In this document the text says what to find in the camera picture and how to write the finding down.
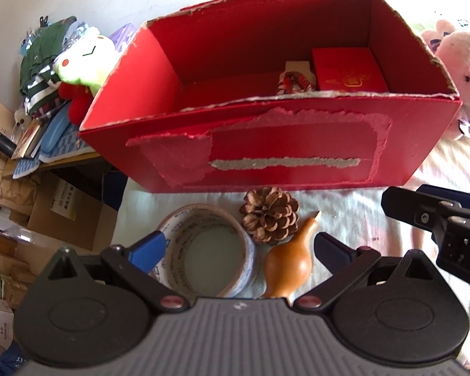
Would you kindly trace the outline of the wooden gourd ornament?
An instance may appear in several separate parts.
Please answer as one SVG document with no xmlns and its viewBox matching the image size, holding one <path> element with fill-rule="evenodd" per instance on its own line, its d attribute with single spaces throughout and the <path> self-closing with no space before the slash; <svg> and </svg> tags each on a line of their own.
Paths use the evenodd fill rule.
<svg viewBox="0 0 470 376">
<path fill-rule="evenodd" d="M 318 229 L 321 215 L 322 212 L 317 211 L 307 218 L 290 241 L 276 245 L 266 254 L 263 299 L 289 299 L 310 277 L 313 265 L 310 242 Z"/>
</svg>

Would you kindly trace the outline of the printed packing tape roll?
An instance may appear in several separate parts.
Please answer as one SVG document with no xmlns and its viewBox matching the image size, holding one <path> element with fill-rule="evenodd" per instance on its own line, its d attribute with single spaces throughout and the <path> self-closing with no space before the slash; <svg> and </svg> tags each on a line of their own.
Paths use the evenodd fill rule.
<svg viewBox="0 0 470 376">
<path fill-rule="evenodd" d="M 255 243 L 227 211 L 206 204 L 183 206 L 159 224 L 165 251 L 149 272 L 189 301 L 233 298 L 257 277 Z"/>
</svg>

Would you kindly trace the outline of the brown pine cone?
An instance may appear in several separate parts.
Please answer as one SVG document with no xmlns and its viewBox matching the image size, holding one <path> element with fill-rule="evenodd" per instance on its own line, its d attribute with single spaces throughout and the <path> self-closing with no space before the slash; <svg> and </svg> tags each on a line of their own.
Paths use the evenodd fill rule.
<svg viewBox="0 0 470 376">
<path fill-rule="evenodd" d="M 248 191 L 239 212 L 243 228 L 255 243 L 277 245 L 298 231 L 299 208 L 290 193 L 264 187 Z"/>
</svg>

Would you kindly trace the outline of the red gift box gold print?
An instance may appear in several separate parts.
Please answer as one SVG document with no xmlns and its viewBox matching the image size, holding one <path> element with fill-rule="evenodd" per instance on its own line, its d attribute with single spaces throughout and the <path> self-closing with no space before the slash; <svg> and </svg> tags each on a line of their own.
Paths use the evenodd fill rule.
<svg viewBox="0 0 470 376">
<path fill-rule="evenodd" d="M 369 48 L 319 48 L 311 54 L 321 91 L 389 92 Z"/>
</svg>

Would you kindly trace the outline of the pale green bed sheet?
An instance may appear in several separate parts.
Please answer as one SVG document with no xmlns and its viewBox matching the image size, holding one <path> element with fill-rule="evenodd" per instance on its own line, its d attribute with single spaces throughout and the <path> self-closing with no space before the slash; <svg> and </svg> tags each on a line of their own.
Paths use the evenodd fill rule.
<svg viewBox="0 0 470 376">
<path fill-rule="evenodd" d="M 424 183 L 470 192 L 470 139 L 440 140 L 406 186 L 415 189 Z M 387 218 L 380 206 L 382 193 L 380 188 L 355 188 L 299 191 L 293 196 L 300 204 L 301 217 L 321 212 L 320 229 L 353 248 L 366 244 L 390 256 L 422 249 L 435 259 L 437 248 L 430 233 Z M 239 217 L 242 202 L 241 193 L 149 194 L 130 180 L 118 210 L 112 242 L 124 246 L 134 243 L 153 232 L 168 214 L 182 206 L 209 204 Z M 470 285 L 448 273 L 443 276 L 470 319 Z M 470 333 L 458 360 L 470 368 Z"/>
</svg>

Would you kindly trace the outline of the brown cardboard box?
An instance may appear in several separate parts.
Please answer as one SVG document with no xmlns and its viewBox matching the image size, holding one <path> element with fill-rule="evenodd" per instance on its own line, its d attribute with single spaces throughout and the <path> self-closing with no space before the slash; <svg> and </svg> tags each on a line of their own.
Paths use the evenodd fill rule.
<svg viewBox="0 0 470 376">
<path fill-rule="evenodd" d="M 27 229 L 98 252 L 110 245 L 116 221 L 116 210 L 48 172 L 41 177 Z"/>
</svg>

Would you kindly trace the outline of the blue checkered cloth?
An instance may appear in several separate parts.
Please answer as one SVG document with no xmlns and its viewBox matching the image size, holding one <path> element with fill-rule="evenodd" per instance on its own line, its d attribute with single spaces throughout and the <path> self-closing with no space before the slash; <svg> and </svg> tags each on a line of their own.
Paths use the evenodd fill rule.
<svg viewBox="0 0 470 376">
<path fill-rule="evenodd" d="M 50 121 L 45 121 L 40 125 L 40 136 L 37 142 L 33 141 L 32 151 L 30 154 L 21 157 L 12 173 L 13 179 L 27 177 L 27 175 L 35 172 L 41 165 L 51 164 L 56 161 L 66 160 L 78 155 L 94 153 L 95 150 L 89 146 L 81 137 L 79 127 L 70 122 L 70 125 L 62 134 L 54 150 L 48 154 L 40 152 L 40 144 L 49 126 Z"/>
</svg>

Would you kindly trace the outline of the blue glasses case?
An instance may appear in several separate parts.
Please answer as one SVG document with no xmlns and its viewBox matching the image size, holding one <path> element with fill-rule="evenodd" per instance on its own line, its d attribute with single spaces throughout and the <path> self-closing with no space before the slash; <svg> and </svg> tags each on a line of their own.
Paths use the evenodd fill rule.
<svg viewBox="0 0 470 376">
<path fill-rule="evenodd" d="M 51 153 L 56 147 L 62 134 L 70 125 L 69 110 L 71 104 L 65 104 L 61 110 L 52 118 L 49 126 L 46 128 L 40 144 L 40 152 L 42 154 Z"/>
</svg>

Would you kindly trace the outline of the large red cardboard box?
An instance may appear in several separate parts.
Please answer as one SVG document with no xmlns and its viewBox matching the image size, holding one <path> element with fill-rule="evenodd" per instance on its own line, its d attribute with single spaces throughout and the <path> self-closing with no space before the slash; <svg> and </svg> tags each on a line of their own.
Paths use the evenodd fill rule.
<svg viewBox="0 0 470 376">
<path fill-rule="evenodd" d="M 389 92 L 277 95 L 287 61 L 369 48 Z M 152 193 L 408 181 L 461 101 L 384 0 L 214 0 L 148 21 L 81 137 Z"/>
</svg>

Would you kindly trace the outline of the pink plush bunny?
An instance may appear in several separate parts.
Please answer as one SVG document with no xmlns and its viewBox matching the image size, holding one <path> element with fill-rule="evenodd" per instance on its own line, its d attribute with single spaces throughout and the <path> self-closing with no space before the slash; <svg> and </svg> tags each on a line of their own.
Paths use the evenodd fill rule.
<svg viewBox="0 0 470 376">
<path fill-rule="evenodd" d="M 440 19 L 434 30 L 423 31 L 421 37 L 445 66 L 462 101 L 445 137 L 470 139 L 470 31 L 460 31 L 451 22 Z"/>
</svg>

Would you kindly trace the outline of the red plush toy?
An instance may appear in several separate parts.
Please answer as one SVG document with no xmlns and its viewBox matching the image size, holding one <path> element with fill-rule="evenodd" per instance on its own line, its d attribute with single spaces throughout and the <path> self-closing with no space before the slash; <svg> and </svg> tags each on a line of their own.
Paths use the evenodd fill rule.
<svg viewBox="0 0 470 376">
<path fill-rule="evenodd" d="M 88 86 L 73 85 L 62 82 L 58 88 L 59 97 L 67 100 L 70 105 L 68 118 L 72 124 L 79 126 L 91 106 L 93 95 Z"/>
</svg>

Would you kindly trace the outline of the green frog plush toy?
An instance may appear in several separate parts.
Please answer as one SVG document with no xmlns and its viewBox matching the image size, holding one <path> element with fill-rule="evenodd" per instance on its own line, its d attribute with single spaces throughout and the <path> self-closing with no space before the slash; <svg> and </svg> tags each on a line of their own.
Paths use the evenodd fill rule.
<svg viewBox="0 0 470 376">
<path fill-rule="evenodd" d="M 118 52 L 108 37 L 92 26 L 56 57 L 54 72 L 61 81 L 87 86 L 95 97 L 118 61 Z"/>
</svg>

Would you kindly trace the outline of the green folded garment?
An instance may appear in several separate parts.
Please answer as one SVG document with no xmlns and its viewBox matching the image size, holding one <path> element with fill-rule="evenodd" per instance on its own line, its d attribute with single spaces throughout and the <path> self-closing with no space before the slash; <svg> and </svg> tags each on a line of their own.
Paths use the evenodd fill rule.
<svg viewBox="0 0 470 376">
<path fill-rule="evenodd" d="M 63 39 L 68 28 L 76 20 L 72 15 L 38 30 L 37 37 L 24 55 L 20 67 L 19 92 L 22 96 L 27 96 L 27 85 L 34 76 L 62 52 Z"/>
</svg>

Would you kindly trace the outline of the purple tissue pack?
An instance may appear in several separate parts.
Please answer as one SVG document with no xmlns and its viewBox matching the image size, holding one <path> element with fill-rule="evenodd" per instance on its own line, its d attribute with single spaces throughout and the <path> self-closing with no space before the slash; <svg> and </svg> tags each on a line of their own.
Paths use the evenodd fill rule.
<svg viewBox="0 0 470 376">
<path fill-rule="evenodd" d="M 122 25 L 118 30 L 114 31 L 108 38 L 113 42 L 116 51 L 121 55 L 125 49 L 130 45 L 134 36 L 136 35 L 137 28 L 128 23 Z"/>
</svg>

